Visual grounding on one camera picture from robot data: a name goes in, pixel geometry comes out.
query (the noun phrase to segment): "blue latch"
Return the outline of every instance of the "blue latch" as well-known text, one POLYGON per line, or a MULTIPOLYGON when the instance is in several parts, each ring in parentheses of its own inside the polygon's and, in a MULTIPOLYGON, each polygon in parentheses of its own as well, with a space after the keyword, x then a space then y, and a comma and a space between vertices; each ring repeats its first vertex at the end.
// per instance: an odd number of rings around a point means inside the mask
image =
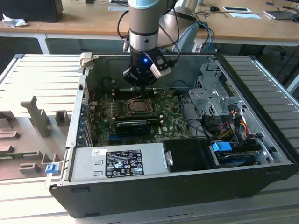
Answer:
POLYGON ((46 167, 46 173, 47 174, 54 174, 54 173, 58 173, 58 164, 49 164, 46 167))
POLYGON ((232 151, 232 147, 227 141, 218 141, 212 145, 214 152, 232 151))

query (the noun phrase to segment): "crumpled paper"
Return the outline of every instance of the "crumpled paper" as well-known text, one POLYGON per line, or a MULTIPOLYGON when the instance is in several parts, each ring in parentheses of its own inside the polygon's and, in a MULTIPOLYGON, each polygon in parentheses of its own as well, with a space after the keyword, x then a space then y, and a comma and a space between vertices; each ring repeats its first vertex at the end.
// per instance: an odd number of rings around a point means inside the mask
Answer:
POLYGON ((4 22, 4 24, 9 27, 15 28, 15 27, 28 25, 28 23, 26 23, 25 20, 23 20, 23 19, 12 19, 12 18, 5 16, 4 14, 2 14, 2 15, 3 15, 2 22, 4 22))

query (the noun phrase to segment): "warning label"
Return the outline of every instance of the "warning label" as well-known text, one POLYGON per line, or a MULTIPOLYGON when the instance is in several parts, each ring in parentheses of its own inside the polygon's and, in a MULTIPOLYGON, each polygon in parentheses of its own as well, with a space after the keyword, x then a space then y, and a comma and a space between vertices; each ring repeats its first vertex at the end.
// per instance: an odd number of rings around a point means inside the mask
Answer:
POLYGON ((106 177, 144 175, 141 150, 106 153, 106 177))

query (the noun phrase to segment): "table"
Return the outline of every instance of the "table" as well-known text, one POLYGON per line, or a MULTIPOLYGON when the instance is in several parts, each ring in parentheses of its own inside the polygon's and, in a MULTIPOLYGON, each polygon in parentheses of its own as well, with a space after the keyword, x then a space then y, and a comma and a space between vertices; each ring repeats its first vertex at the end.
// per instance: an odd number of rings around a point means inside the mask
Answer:
MULTIPOLYGON (((108 11, 108 3, 95 2, 86 4, 85 1, 62 0, 63 16, 57 23, 30 21, 29 26, 23 28, 9 28, 0 24, 0 36, 34 37, 38 39, 44 54, 50 53, 47 45, 48 38, 67 39, 104 39, 119 40, 116 33, 118 19, 122 12, 108 11)), ((276 10, 266 5, 266 0, 210 0, 221 11, 221 6, 247 7, 253 13, 262 13, 264 10, 276 10)), ((276 0, 275 4, 293 7, 295 3, 276 0)), ((209 10, 210 5, 198 7, 198 10, 209 10)), ((271 21, 264 14, 261 19, 233 18, 221 13, 209 14, 207 22, 214 31, 215 43, 258 44, 258 45, 285 45, 296 46, 299 43, 299 24, 291 21, 271 21)), ((124 17, 120 25, 121 33, 128 31, 128 17, 124 17)), ((197 34, 196 42, 203 42, 207 33, 201 29, 197 34)))

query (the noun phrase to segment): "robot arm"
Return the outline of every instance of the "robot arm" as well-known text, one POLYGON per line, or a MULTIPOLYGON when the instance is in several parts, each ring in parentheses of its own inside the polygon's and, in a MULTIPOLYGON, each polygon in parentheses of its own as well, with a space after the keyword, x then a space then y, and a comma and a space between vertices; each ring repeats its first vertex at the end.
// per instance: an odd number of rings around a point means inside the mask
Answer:
POLYGON ((128 0, 130 21, 130 66, 123 77, 131 85, 144 88, 171 72, 174 66, 159 48, 161 15, 174 8, 177 0, 128 0))
POLYGON ((197 0, 177 1, 128 0, 131 59, 123 77, 131 85, 144 89, 171 72, 175 61, 165 59, 161 46, 174 51, 173 41, 178 36, 179 51, 193 42, 198 30, 194 14, 197 0))

